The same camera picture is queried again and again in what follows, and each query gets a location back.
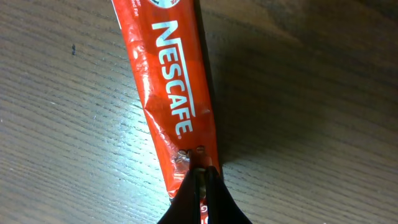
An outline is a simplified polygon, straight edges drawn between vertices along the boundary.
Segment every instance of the nescafe logo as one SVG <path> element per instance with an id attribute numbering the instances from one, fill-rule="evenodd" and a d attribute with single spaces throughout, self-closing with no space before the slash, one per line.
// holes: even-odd
<path id="1" fill-rule="evenodd" d="M 157 7 L 168 9 L 178 4 L 180 0 L 149 0 L 149 1 Z"/>

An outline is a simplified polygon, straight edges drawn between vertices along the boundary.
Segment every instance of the wood grain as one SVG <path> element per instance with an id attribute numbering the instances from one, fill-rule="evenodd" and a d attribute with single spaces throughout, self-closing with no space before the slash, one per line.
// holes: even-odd
<path id="1" fill-rule="evenodd" d="M 398 223 L 398 2 L 200 3 L 245 214 Z M 169 201 L 111 2 L 0 16 L 0 223 L 156 223 Z"/>

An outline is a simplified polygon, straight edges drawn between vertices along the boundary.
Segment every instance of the red packaging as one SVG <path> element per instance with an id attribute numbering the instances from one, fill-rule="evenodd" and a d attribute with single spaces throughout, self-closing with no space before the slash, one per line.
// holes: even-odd
<path id="1" fill-rule="evenodd" d="M 113 0 L 166 188 L 175 197 L 192 153 L 220 171 L 193 0 Z"/>

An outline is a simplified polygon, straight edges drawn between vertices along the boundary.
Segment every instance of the dark spot on wood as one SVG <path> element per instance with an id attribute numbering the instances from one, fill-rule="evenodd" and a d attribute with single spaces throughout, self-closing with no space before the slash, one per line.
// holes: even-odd
<path id="1" fill-rule="evenodd" d="M 75 46 L 75 44 L 72 45 L 72 55 L 76 55 L 76 46 Z"/>

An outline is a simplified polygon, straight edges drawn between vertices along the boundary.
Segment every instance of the red packet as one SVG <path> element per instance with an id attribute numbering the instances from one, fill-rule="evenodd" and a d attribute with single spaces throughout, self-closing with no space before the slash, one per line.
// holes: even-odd
<path id="1" fill-rule="evenodd" d="M 193 0 L 113 0 L 170 198 L 189 170 L 220 171 Z"/>

